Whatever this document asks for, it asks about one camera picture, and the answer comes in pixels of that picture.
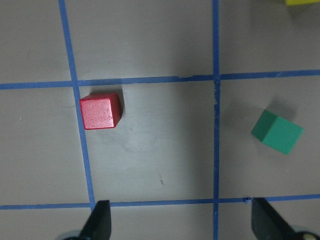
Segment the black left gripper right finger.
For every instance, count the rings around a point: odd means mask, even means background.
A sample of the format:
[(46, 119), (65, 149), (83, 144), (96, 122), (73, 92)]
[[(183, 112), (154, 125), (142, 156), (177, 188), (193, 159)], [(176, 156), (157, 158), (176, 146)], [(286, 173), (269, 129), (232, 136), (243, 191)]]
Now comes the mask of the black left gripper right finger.
[(263, 197), (252, 200), (251, 229), (257, 240), (294, 240), (297, 234)]

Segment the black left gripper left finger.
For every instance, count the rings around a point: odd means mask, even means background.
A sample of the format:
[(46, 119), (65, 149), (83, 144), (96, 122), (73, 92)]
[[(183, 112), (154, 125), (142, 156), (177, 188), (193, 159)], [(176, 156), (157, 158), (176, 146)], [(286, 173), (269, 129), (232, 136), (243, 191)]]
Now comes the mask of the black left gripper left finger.
[(96, 203), (79, 236), (81, 240), (109, 240), (111, 237), (111, 207), (109, 200)]

